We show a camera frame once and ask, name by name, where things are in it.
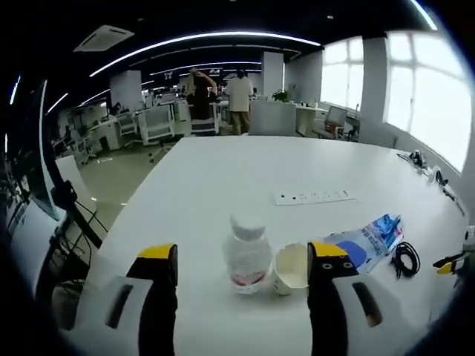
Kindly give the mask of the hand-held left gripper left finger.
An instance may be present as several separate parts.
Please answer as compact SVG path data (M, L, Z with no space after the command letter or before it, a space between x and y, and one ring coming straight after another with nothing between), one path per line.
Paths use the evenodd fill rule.
M70 342L79 355L173 355L178 249L142 250L125 275L86 289Z

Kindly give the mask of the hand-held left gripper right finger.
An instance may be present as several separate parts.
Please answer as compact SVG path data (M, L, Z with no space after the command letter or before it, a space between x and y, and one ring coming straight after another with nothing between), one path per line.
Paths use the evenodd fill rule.
M406 355L428 334L398 298L333 244L307 245L307 305L313 355Z

